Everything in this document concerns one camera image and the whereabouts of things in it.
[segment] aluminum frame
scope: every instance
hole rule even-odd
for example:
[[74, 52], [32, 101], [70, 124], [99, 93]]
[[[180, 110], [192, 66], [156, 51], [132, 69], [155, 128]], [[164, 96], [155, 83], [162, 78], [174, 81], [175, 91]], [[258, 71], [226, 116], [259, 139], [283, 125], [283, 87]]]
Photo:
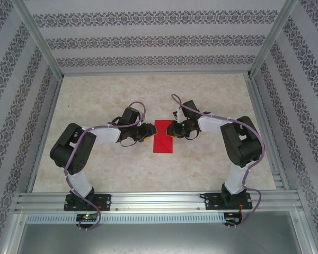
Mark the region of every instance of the aluminum frame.
[[261, 46], [253, 64], [251, 67], [251, 76], [255, 76], [262, 63], [264, 62], [264, 59], [268, 52], [270, 51], [270, 48], [274, 44], [279, 32], [281, 31], [283, 25], [285, 24], [286, 20], [288, 19], [291, 11], [296, 6], [297, 0], [285, 0], [284, 5], [282, 6], [276, 21], [273, 23], [273, 26], [269, 32], [269, 34], [266, 36], [266, 39]]
[[[297, 191], [294, 190], [262, 190], [262, 202], [257, 212], [288, 211], [293, 221], [298, 243], [302, 253], [318, 253], [311, 235], [302, 204]], [[203, 215], [210, 215], [213, 211], [205, 209], [205, 203], [200, 194], [205, 192], [143, 192], [143, 193], [109, 193], [111, 211], [102, 212], [105, 215], [125, 216], [138, 215], [146, 217], [155, 214], [188, 215], [200, 214], [200, 219], [193, 223], [202, 223]], [[29, 214], [78, 214], [82, 212], [66, 212], [63, 210], [65, 196], [68, 193], [21, 193], [19, 195], [14, 216], [6, 238], [4, 254], [17, 253], [23, 236], [23, 229]], [[250, 192], [253, 205], [258, 201], [258, 194]], [[214, 211], [235, 212], [233, 210]]]
[[32, 35], [33, 39], [35, 40], [37, 46], [39, 47], [42, 55], [45, 57], [48, 65], [50, 66], [51, 70], [53, 71], [54, 75], [57, 77], [57, 80], [62, 80], [64, 74], [61, 71], [61, 68], [54, 57], [51, 49], [49, 48], [45, 38], [43, 37], [36, 21], [34, 20], [32, 14], [28, 10], [26, 3], [24, 0], [12, 0], [12, 4], [16, 11], [18, 12], [19, 16], [23, 20], [24, 24], [26, 25], [28, 31]]
[[40, 166], [40, 163], [41, 163], [43, 150], [45, 149], [45, 145], [46, 145], [46, 138], [47, 138], [49, 129], [51, 127], [51, 122], [52, 122], [52, 119], [53, 119], [55, 107], [56, 107], [57, 102], [58, 102], [58, 97], [59, 97], [59, 93], [60, 93], [60, 89], [61, 89], [61, 85], [62, 84], [63, 84], [63, 78], [61, 78], [58, 81], [58, 85], [57, 85], [56, 92], [55, 92], [55, 98], [54, 98], [53, 103], [51, 105], [50, 114], [48, 116], [47, 123], [46, 123], [46, 126], [45, 126], [45, 131], [43, 132], [43, 135], [41, 137], [41, 147], [40, 147], [39, 152], [37, 154], [36, 163], [34, 164], [34, 167], [33, 167], [33, 170], [32, 170], [31, 178], [30, 178], [30, 181], [29, 181], [28, 187], [27, 187], [27, 192], [32, 192], [33, 191], [33, 186], [34, 186], [34, 183], [36, 182], [37, 173], [38, 173], [38, 169], [39, 169], [39, 166]]
[[82, 76], [131, 76], [131, 75], [191, 75], [191, 74], [246, 74], [239, 70], [182, 70], [182, 71], [122, 71], [122, 72], [76, 72], [67, 73], [64, 77]]
[[261, 136], [265, 142], [266, 153], [268, 156], [268, 160], [270, 162], [270, 167], [273, 170], [279, 172], [282, 186], [284, 189], [290, 189], [284, 168], [282, 167], [282, 163], [279, 157], [278, 149], [273, 140], [273, 134], [267, 119], [266, 112], [263, 110], [263, 103], [259, 96], [257, 85], [250, 76], [244, 75], [244, 79], [246, 81], [246, 86], [248, 88], [249, 96], [252, 102], [253, 111], [256, 115], [258, 127], [261, 133]]

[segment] wire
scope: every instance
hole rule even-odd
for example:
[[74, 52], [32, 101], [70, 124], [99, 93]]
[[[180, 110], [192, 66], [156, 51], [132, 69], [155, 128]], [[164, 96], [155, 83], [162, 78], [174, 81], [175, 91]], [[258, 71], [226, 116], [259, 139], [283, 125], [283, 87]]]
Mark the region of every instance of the wire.
[[258, 207], [259, 207], [259, 205], [260, 205], [260, 202], [261, 202], [261, 192], [260, 192], [258, 189], [253, 189], [253, 188], [248, 188], [248, 187], [246, 187], [245, 183], [246, 183], [246, 179], [247, 179], [247, 177], [248, 177], [248, 175], [249, 175], [249, 173], [250, 173], [250, 171], [251, 171], [251, 168], [253, 168], [253, 167], [254, 167], [255, 165], [257, 165], [259, 162], [261, 162], [262, 159], [264, 158], [264, 155], [265, 155], [265, 144], [264, 144], [263, 139], [260, 137], [260, 135], [258, 134], [258, 132], [257, 132], [254, 128], [252, 128], [251, 126], [249, 126], [249, 125], [246, 124], [246, 123], [240, 122], [240, 121], [238, 121], [238, 120], [236, 120], [236, 119], [226, 118], [226, 117], [222, 117], [222, 116], [218, 116], [218, 115], [210, 115], [210, 114], [201, 113], [201, 112], [199, 112], [199, 111], [196, 111], [196, 110], [194, 110], [194, 109], [192, 109], [192, 108], [190, 108], [190, 107], [187, 107], [187, 106], [183, 105], [183, 104], [181, 103], [180, 97], [179, 97], [177, 94], [171, 94], [171, 97], [172, 97], [172, 99], [173, 99], [175, 102], [177, 102], [181, 107], [184, 107], [184, 108], [186, 108], [187, 110], [190, 110], [190, 111], [192, 111], [192, 112], [195, 112], [195, 113], [197, 113], [197, 114], [199, 114], [199, 115], [203, 115], [203, 116], [212, 117], [212, 118], [216, 118], [216, 119], [223, 120], [223, 121], [229, 121], [229, 122], [234, 122], [234, 123], [240, 124], [240, 125], [246, 127], [247, 129], [249, 129], [251, 132], [253, 132], [253, 134], [254, 134], [254, 135], [257, 137], [257, 139], [259, 140], [260, 145], [261, 145], [261, 155], [260, 155], [260, 157], [259, 157], [259, 159], [258, 159], [257, 161], [255, 161], [253, 164], [251, 164], [251, 165], [248, 166], [248, 169], [247, 169], [247, 171], [245, 172], [245, 175], [244, 175], [243, 180], [242, 180], [242, 185], [243, 185], [243, 187], [244, 187], [245, 189], [249, 190], [249, 191], [251, 190], [251, 191], [257, 192], [258, 195], [259, 195], [259, 199], [258, 199], [258, 202], [257, 202], [257, 204], [255, 205], [255, 207], [253, 208], [252, 212], [251, 212], [239, 225], [237, 225], [237, 226], [242, 226], [245, 222], [247, 222], [247, 221], [251, 218], [251, 216], [253, 215], [253, 213], [258, 209]]
[[134, 146], [136, 143], [137, 143], [137, 140], [134, 141], [133, 144], [130, 144], [130, 145], [128, 145], [128, 146], [124, 146], [124, 145], [122, 144], [122, 140], [120, 141], [120, 145], [121, 145], [122, 147], [131, 147], [131, 146]]
[[242, 207], [243, 207], [242, 202], [239, 202], [239, 212], [238, 212], [238, 214], [240, 213], [239, 220], [242, 218]]
[[199, 136], [199, 131], [196, 131], [197, 132], [197, 135], [193, 138], [193, 139], [196, 139], [198, 136]]
[[127, 128], [127, 127], [131, 127], [131, 126], [134, 126], [134, 125], [137, 125], [138, 123], [140, 123], [141, 121], [143, 121], [145, 119], [145, 115], [146, 115], [146, 107], [144, 105], [144, 103], [142, 102], [132, 102], [131, 104], [129, 104], [129, 107], [131, 107], [132, 105], [134, 104], [140, 104], [141, 106], [143, 106], [143, 109], [144, 109], [144, 113], [142, 114], [142, 116], [140, 117], [140, 119], [138, 121], [136, 121], [135, 123], [133, 124], [127, 124], [127, 125], [98, 125], [98, 126], [94, 126], [94, 127], [91, 127], [91, 128], [88, 128], [86, 129], [79, 137], [77, 143], [75, 144], [75, 147], [72, 151], [72, 153], [70, 154], [69, 158], [68, 158], [68, 161], [66, 163], [66, 166], [64, 167], [64, 174], [65, 174], [65, 179], [67, 181], [67, 184], [69, 185], [69, 187], [71, 188], [71, 191], [76, 195], [78, 196], [79, 198], [81, 198], [83, 201], [85, 201], [86, 203], [90, 204], [92, 207], [94, 207], [94, 209], [96, 209], [97, 211], [97, 214], [98, 214], [98, 220], [96, 221], [96, 223], [94, 223], [92, 226], [90, 226], [89, 228], [82, 228], [81, 227], [81, 223], [82, 221], [79, 221], [79, 224], [78, 224], [78, 228], [80, 230], [84, 230], [84, 231], [87, 231], [87, 230], [91, 230], [91, 229], [94, 229], [96, 228], [100, 221], [101, 221], [101, 212], [99, 210], [99, 208], [93, 204], [91, 201], [87, 200], [85, 197], [83, 197], [82, 195], [80, 195], [79, 192], [76, 191], [76, 189], [73, 187], [73, 185], [70, 183], [69, 181], [69, 178], [68, 178], [68, 168], [69, 168], [69, 165], [72, 163], [73, 161], [73, 158], [74, 158], [74, 155], [75, 155], [75, 152], [78, 150], [78, 147], [81, 143], [81, 141], [83, 140], [84, 136], [86, 135], [86, 133], [90, 132], [91, 130], [94, 130], [94, 129], [104, 129], [104, 128]]

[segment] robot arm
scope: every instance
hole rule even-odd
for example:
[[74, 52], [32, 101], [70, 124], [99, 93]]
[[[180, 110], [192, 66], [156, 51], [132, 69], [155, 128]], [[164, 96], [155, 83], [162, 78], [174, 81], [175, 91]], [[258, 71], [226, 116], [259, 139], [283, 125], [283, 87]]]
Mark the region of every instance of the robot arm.
[[[94, 188], [87, 180], [86, 173], [83, 170], [94, 146], [104, 143], [121, 142], [127, 138], [132, 138], [135, 142], [143, 142], [145, 138], [156, 134], [154, 125], [143, 122], [127, 128], [119, 128], [122, 125], [134, 124], [138, 119], [140, 119], [140, 112], [132, 107], [127, 107], [122, 116], [108, 123], [111, 127], [113, 125], [116, 125], [116, 127], [93, 129], [83, 136], [67, 169], [70, 184], [82, 197], [91, 202], [94, 199]], [[71, 123], [61, 134], [50, 152], [51, 159], [54, 160], [58, 167], [64, 168], [66, 166], [74, 150], [73, 144], [77, 143], [79, 137], [86, 129], [88, 128]], [[76, 204], [75, 206], [80, 206], [83, 210], [90, 207], [88, 203], [76, 197], [72, 191], [70, 193], [72, 202]]]
[[[185, 106], [197, 110], [193, 101], [184, 103]], [[242, 194], [246, 192], [243, 186], [243, 178], [248, 167], [257, 161], [262, 153], [261, 144], [258, 138], [244, 126], [228, 120], [219, 120], [210, 116], [201, 116], [188, 109], [181, 108], [173, 112], [174, 116], [185, 116], [182, 121], [177, 117], [167, 128], [167, 134], [177, 138], [186, 138], [189, 140], [190, 133], [213, 132], [221, 134], [224, 139], [227, 155], [232, 162], [229, 177], [222, 186], [222, 199], [226, 205], [236, 203]], [[251, 119], [243, 116], [237, 119], [255, 130]]]

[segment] red block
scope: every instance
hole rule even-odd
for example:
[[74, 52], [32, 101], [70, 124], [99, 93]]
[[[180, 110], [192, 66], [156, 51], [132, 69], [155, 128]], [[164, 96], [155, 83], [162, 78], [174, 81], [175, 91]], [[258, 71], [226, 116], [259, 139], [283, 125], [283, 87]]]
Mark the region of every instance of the red block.
[[157, 134], [154, 135], [154, 153], [173, 153], [173, 138], [166, 135], [167, 127], [172, 124], [172, 120], [155, 120]]

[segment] mounting plate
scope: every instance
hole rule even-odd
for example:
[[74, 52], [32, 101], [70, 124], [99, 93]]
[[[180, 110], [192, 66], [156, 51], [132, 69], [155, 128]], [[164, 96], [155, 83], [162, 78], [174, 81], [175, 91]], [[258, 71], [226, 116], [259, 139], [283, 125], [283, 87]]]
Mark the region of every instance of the mounting plate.
[[[93, 204], [95, 204], [100, 211], [109, 211], [111, 207], [111, 195], [110, 194], [94, 194]], [[95, 211], [95, 208], [90, 206], [84, 208], [77, 203], [73, 202], [73, 195], [66, 195], [64, 211]]]
[[244, 193], [240, 198], [226, 205], [221, 197], [221, 193], [204, 193], [200, 197], [205, 200], [206, 210], [238, 210], [239, 204], [242, 210], [250, 210], [253, 208], [250, 193]]

